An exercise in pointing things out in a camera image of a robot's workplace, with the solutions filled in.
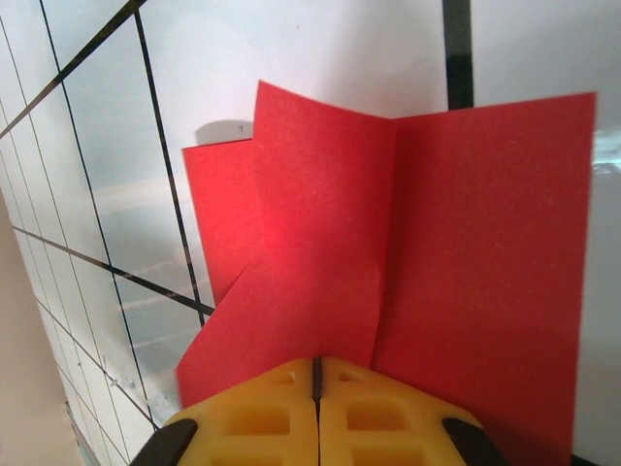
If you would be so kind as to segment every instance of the folded red paper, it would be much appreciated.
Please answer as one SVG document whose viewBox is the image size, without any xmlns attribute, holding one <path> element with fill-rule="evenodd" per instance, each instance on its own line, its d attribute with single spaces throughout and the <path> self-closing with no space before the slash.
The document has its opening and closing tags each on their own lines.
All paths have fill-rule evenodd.
<svg viewBox="0 0 621 466">
<path fill-rule="evenodd" d="M 185 151 L 218 306 L 183 405 L 335 355 L 567 464 L 594 103 L 388 120 L 261 83 L 252 141 Z"/>
</svg>

